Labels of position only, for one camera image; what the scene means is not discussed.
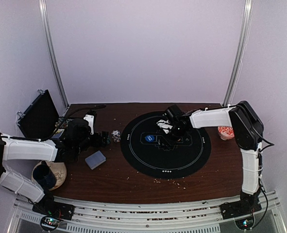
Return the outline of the blue small blind button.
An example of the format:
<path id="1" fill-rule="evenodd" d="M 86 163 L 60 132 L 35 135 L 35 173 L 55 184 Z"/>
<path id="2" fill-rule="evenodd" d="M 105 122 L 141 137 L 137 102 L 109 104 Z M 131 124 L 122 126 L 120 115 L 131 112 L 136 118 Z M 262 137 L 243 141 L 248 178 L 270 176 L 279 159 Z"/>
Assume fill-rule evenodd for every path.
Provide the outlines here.
<path id="1" fill-rule="evenodd" d="M 155 140 L 155 137 L 153 135 L 147 135 L 145 136 L 145 140 L 147 142 L 153 142 Z"/>

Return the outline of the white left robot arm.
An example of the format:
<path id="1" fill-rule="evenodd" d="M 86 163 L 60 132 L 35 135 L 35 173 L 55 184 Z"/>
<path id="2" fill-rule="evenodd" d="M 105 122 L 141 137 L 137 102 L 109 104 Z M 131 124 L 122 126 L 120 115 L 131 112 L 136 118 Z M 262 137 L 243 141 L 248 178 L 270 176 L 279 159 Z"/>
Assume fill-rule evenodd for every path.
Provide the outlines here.
<path id="1" fill-rule="evenodd" d="M 58 206 L 47 197 L 46 188 L 16 172 L 4 162 L 75 161 L 80 153 L 89 147 L 105 147 L 109 142 L 108 132 L 94 131 L 94 120 L 91 116 L 72 119 L 65 127 L 55 130 L 48 139 L 14 137 L 0 132 L 0 185 L 38 203 L 46 215 L 52 216 L 57 212 Z"/>

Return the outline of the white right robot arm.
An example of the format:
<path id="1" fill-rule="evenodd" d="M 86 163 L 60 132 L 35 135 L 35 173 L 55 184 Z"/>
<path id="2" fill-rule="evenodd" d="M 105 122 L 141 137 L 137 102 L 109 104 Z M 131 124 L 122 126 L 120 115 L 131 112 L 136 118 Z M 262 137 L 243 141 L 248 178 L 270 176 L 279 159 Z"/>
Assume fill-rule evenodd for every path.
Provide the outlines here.
<path id="1" fill-rule="evenodd" d="M 206 127 L 226 126 L 234 131 L 235 141 L 240 148 L 243 160 L 242 192 L 253 195 L 259 189 L 261 176 L 260 150 L 264 125 L 251 105 L 242 100 L 236 105 L 204 108 L 184 113 L 177 105 L 164 112 L 165 120 L 156 124 L 166 135 L 178 139 L 190 130 Z"/>

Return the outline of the blue cream 10 chip stack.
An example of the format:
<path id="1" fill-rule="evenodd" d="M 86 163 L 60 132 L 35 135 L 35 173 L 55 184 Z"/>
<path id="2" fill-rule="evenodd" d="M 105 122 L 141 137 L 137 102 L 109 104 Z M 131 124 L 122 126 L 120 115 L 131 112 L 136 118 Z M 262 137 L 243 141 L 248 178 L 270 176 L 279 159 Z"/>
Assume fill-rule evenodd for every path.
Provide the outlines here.
<path id="1" fill-rule="evenodd" d="M 112 140 L 114 142 L 120 142 L 121 140 L 121 136 L 120 136 L 120 131 L 118 130 L 113 130 L 112 133 L 111 133 L 111 136 L 112 136 Z"/>

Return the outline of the blue playing card deck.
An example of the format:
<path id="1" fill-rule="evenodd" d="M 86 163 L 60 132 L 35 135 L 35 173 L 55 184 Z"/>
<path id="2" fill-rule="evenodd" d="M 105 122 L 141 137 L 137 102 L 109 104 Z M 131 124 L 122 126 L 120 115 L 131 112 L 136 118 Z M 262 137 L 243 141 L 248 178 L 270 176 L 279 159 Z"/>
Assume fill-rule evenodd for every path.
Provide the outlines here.
<path id="1" fill-rule="evenodd" d="M 105 161 L 106 157 L 103 155 L 101 151 L 97 151 L 92 155 L 88 156 L 87 158 L 85 158 L 85 162 L 91 170 L 94 170 L 96 167 L 98 167 Z"/>

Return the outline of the round black poker mat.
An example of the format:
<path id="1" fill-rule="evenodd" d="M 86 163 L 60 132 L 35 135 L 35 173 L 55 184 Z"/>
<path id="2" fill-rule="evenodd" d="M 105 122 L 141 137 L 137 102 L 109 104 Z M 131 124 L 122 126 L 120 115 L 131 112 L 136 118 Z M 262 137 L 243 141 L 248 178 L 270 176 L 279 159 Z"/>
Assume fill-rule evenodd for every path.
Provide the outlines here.
<path id="1" fill-rule="evenodd" d="M 157 111 L 133 119 L 121 134 L 124 158 L 134 169 L 154 178 L 177 179 L 197 172 L 211 154 L 208 133 L 203 128 L 191 129 L 182 140 L 171 140 L 156 124 L 164 118 Z M 147 142 L 147 135 L 155 140 Z"/>

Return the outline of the red white patterned bowl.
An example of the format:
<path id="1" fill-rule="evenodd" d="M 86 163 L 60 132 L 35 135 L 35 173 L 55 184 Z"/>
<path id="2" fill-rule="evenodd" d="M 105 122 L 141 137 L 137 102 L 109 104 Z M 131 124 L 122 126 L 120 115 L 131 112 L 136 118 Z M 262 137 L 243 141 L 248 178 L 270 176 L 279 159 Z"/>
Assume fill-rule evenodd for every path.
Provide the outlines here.
<path id="1" fill-rule="evenodd" d="M 218 134 L 222 140 L 231 140 L 235 137 L 233 128 L 228 126 L 218 126 Z"/>

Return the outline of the beige patterned plate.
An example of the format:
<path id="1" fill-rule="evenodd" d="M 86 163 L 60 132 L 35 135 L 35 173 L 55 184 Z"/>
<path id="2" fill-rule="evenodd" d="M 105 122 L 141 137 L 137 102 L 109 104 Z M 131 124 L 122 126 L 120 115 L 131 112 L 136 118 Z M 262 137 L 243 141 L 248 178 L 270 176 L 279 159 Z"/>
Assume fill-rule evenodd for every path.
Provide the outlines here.
<path id="1" fill-rule="evenodd" d="M 48 189 L 51 191 L 51 190 L 57 189 L 65 182 L 65 179 L 67 177 L 67 168 L 66 168 L 65 163 L 55 163 L 55 162 L 49 162 L 49 161 L 45 161 L 45 162 L 48 164 L 48 166 L 54 173 L 56 180 L 57 180 L 56 185 L 53 188 Z M 32 181 L 38 184 L 37 181 L 33 178 L 33 176 L 32 176 Z"/>

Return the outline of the black poker set case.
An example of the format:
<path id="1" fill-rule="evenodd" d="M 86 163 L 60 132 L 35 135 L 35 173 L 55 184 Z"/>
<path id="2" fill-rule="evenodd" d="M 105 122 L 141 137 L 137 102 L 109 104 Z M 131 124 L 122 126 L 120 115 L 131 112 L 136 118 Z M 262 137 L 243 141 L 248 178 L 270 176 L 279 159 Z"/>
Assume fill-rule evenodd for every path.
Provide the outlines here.
<path id="1" fill-rule="evenodd" d="M 18 112 L 17 125 L 27 139 L 61 140 L 63 129 L 57 129 L 62 121 L 49 90 L 38 90 L 39 95 L 25 110 Z"/>

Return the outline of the dark blue mug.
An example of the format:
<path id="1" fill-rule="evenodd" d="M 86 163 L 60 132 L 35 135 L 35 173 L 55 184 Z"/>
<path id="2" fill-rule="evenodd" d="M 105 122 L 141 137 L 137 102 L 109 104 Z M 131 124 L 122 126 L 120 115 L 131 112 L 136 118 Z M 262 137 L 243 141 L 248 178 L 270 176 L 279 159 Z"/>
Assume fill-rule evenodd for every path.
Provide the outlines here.
<path id="1" fill-rule="evenodd" d="M 53 188 L 57 182 L 54 173 L 45 161 L 41 161 L 40 165 L 34 168 L 32 176 L 41 187 L 47 189 Z"/>

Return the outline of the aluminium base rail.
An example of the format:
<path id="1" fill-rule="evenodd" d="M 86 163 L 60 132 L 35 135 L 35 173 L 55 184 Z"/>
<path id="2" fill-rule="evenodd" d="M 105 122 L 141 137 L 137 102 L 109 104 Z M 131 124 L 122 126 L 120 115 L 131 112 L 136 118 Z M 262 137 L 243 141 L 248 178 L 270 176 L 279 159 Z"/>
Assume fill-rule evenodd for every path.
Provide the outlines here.
<path id="1" fill-rule="evenodd" d="M 71 220 L 63 220 L 57 233 L 242 233 L 244 219 L 254 219 L 253 233 L 287 233 L 283 210 L 274 191 L 260 195 L 262 210 L 250 215 L 224 219 L 220 205 L 238 196 L 167 204 L 115 204 L 71 200 Z"/>

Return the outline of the aluminium frame post left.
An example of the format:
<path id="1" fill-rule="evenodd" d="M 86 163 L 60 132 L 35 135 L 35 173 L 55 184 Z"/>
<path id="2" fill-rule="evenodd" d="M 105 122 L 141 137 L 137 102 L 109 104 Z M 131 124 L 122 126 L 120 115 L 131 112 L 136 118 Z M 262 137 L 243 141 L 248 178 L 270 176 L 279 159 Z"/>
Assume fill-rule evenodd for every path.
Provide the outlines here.
<path id="1" fill-rule="evenodd" d="M 54 74 L 54 78 L 55 78 L 55 81 L 57 84 L 57 88 L 58 88 L 63 106 L 65 108 L 68 108 L 69 102 L 68 102 L 68 99 L 66 97 L 64 85 L 63 85 L 62 80 L 61 80 L 60 71 L 59 71 L 59 67 L 58 67 L 58 63 L 57 63 L 57 59 L 56 59 L 56 55 L 55 55 L 55 51 L 54 51 L 54 47 L 53 47 L 53 41 L 52 41 L 51 29 L 50 29 L 50 23 L 49 23 L 49 16 L 48 16 L 48 11 L 47 11 L 47 3 L 45 0 L 39 0 L 38 3 L 39 3 L 39 10 L 40 10 L 43 29 L 44 29 L 44 33 L 45 33 L 45 37 L 46 37 L 46 43 L 47 43 L 47 47 L 48 47 L 48 53 L 49 53 L 49 59 L 51 62 L 52 71 Z"/>

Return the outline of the aluminium frame post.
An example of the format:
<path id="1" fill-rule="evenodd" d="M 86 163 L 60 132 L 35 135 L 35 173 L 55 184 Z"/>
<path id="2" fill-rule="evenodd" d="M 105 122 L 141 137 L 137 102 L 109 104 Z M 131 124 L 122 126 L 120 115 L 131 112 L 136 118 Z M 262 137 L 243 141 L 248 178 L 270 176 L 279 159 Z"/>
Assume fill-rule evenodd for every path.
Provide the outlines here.
<path id="1" fill-rule="evenodd" d="M 234 64 L 233 64 L 230 80 L 229 80 L 228 87 L 225 93 L 225 97 L 222 103 L 223 106 L 228 106 L 230 103 L 232 103 L 233 98 L 234 98 L 237 83 L 238 83 L 241 69 L 242 69 L 243 55 L 244 55 L 245 49 L 248 44 L 248 39 L 249 39 L 253 3 L 254 3 L 253 0 L 245 0 L 238 46 L 236 50 L 236 55 L 234 59 Z"/>
<path id="2" fill-rule="evenodd" d="M 48 16 L 48 11 L 47 11 L 47 3 L 45 0 L 39 0 L 38 3 L 39 3 L 39 10 L 40 10 L 43 29 L 44 29 L 44 33 L 45 33 L 45 37 L 46 37 L 46 43 L 47 43 L 47 47 L 48 47 L 48 53 L 49 53 L 49 59 L 51 62 L 52 71 L 54 74 L 54 78 L 55 78 L 55 81 L 57 84 L 57 88 L 58 88 L 63 106 L 65 108 L 68 108 L 69 102 L 68 102 L 68 99 L 66 97 L 64 85 L 63 85 L 62 80 L 61 80 L 60 71 L 59 71 L 59 67 L 58 67 L 58 63 L 57 63 L 57 59 L 56 59 L 56 55 L 55 55 L 55 51 L 54 51 L 54 47 L 53 47 L 53 41 L 52 41 L 51 29 L 50 29 L 50 23 L 49 23 L 49 16 Z"/>

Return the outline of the aluminium frame post right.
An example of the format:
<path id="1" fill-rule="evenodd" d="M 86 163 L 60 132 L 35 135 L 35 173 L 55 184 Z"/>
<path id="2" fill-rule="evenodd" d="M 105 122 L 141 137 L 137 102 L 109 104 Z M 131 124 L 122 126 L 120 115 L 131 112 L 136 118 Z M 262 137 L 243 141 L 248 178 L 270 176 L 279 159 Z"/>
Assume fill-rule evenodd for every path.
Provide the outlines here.
<path id="1" fill-rule="evenodd" d="M 229 80 L 228 87 L 225 93 L 225 97 L 222 103 L 223 106 L 228 106 L 230 103 L 232 103 L 233 98 L 234 98 L 237 83 L 238 83 L 241 69 L 242 69 L 243 55 L 244 55 L 245 49 L 248 44 L 248 39 L 249 39 L 253 3 L 254 3 L 253 0 L 245 0 L 238 46 L 236 50 L 236 55 L 234 59 L 234 64 L 233 64 L 230 80 Z"/>

